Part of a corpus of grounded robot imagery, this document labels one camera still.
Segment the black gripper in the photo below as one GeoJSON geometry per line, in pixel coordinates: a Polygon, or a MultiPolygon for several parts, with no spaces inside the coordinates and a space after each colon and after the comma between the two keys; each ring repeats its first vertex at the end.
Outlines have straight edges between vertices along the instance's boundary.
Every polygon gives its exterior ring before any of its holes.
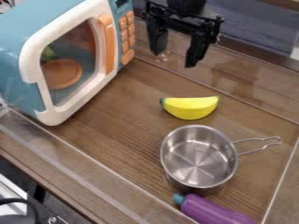
{"type": "Polygon", "coordinates": [[[224,17],[205,3],[207,0],[145,0],[144,21],[149,50],[155,56],[165,50],[168,30],[192,34],[185,53],[187,68],[195,67],[203,60],[209,42],[217,42],[224,23],[224,17]]]}

